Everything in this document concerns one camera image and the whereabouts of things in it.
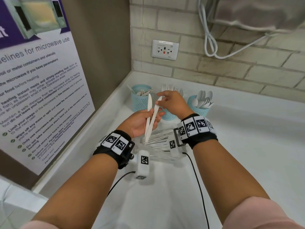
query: wristband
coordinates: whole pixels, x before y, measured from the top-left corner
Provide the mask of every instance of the wristband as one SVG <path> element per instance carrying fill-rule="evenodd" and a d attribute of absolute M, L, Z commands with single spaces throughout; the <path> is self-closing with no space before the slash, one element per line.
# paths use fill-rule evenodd
<path fill-rule="evenodd" d="M 218 141 L 216 132 L 211 122 L 198 114 L 194 113 L 184 118 L 178 124 L 178 132 L 183 143 L 189 144 L 193 149 L 200 142 L 211 139 Z"/>
<path fill-rule="evenodd" d="M 98 142 L 93 155 L 108 154 L 117 162 L 119 169 L 123 169 L 132 156 L 131 152 L 134 146 L 135 143 L 127 133 L 115 130 Z"/>

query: black cable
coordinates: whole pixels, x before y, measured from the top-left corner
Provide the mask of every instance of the black cable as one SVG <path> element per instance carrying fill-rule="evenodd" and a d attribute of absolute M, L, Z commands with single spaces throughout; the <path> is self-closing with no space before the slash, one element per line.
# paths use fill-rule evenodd
<path fill-rule="evenodd" d="M 196 171 L 195 171 L 194 164 L 192 162 L 192 159 L 190 158 L 190 156 L 187 153 L 183 153 L 183 154 L 186 154 L 189 157 L 189 159 L 191 161 L 191 164 L 193 166 L 193 170 L 194 170 L 194 173 L 195 173 L 195 176 L 196 176 L 196 179 L 197 179 L 197 182 L 198 182 L 198 186 L 199 186 L 199 189 L 200 189 L 200 193 L 201 193 L 201 198 L 202 198 L 204 213 L 205 213 L 206 219 L 207 219 L 208 229 L 210 229 L 209 220 L 208 220 L 208 216 L 207 216 L 207 212 L 206 212 L 206 206 L 204 205 L 203 194 L 202 194 L 202 190 L 201 190 L 201 187 L 200 187 L 200 184 L 199 184 L 199 180 L 198 180 L 198 177 L 197 177 L 197 174 L 196 174 Z"/>
<path fill-rule="evenodd" d="M 110 192 L 112 191 L 112 189 L 116 186 L 116 184 L 117 184 L 123 177 L 125 177 L 127 174 L 130 174 L 130 173 L 135 173 L 135 171 L 131 171 L 131 172 L 125 173 L 122 177 L 120 177 L 120 179 L 113 185 L 113 187 L 112 187 L 112 188 L 110 189 L 110 191 L 108 192 L 107 197 L 108 197 L 108 195 L 110 194 Z"/>

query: white plastic knife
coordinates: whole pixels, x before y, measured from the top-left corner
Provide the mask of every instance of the white plastic knife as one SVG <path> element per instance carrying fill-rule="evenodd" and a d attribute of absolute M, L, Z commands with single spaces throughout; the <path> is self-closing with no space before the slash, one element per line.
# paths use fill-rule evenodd
<path fill-rule="evenodd" d="M 159 106 L 155 104 L 155 108 L 154 108 L 152 120 L 151 120 L 150 125 L 149 125 L 149 128 L 148 128 L 148 130 L 147 130 L 147 134 L 146 134 L 146 138 L 145 138 L 145 143 L 148 142 L 148 140 L 149 140 L 149 138 L 150 138 L 150 135 L 152 134 L 152 131 L 153 131 L 153 124 L 154 124 L 154 122 L 155 122 L 155 119 L 156 119 L 158 110 L 159 110 Z"/>
<path fill-rule="evenodd" d="M 153 107 L 153 101 L 152 101 L 152 96 L 151 94 L 148 94 L 148 104 L 147 104 L 147 111 L 149 112 Z M 149 128 L 149 123 L 150 123 L 150 117 L 147 118 L 146 120 L 146 128 L 145 128 L 145 140 L 146 140 L 146 135 L 147 135 L 147 131 Z"/>

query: electrical outlet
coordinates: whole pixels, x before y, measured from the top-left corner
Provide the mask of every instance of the electrical outlet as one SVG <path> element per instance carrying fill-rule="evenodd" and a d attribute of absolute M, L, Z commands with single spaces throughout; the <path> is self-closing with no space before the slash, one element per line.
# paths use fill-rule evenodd
<path fill-rule="evenodd" d="M 152 40 L 152 57 L 176 60 L 179 50 L 179 43 Z"/>

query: blue mesh cup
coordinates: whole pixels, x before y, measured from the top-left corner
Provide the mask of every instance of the blue mesh cup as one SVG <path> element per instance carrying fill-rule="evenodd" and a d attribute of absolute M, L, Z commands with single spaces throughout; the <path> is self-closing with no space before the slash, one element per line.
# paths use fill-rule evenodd
<path fill-rule="evenodd" d="M 194 113 L 197 113 L 198 115 L 205 117 L 207 115 L 208 111 L 209 111 L 209 108 L 208 109 L 200 109 L 200 108 L 194 107 L 191 104 L 191 100 L 196 98 L 196 97 L 197 97 L 196 95 L 193 95 L 193 96 L 189 97 L 189 99 L 188 99 L 188 106 L 192 109 L 192 111 Z"/>
<path fill-rule="evenodd" d="M 132 87 L 132 89 L 135 91 L 135 93 L 140 92 L 140 90 L 144 90 L 144 92 L 147 92 L 151 89 L 150 86 L 145 84 L 137 84 Z M 148 96 L 137 96 L 132 93 L 132 110 L 134 112 L 147 109 L 148 104 Z"/>
<path fill-rule="evenodd" d="M 165 112 L 165 115 L 161 117 L 163 120 L 172 121 L 177 117 L 176 115 L 171 114 L 167 109 L 163 109 L 163 111 Z"/>

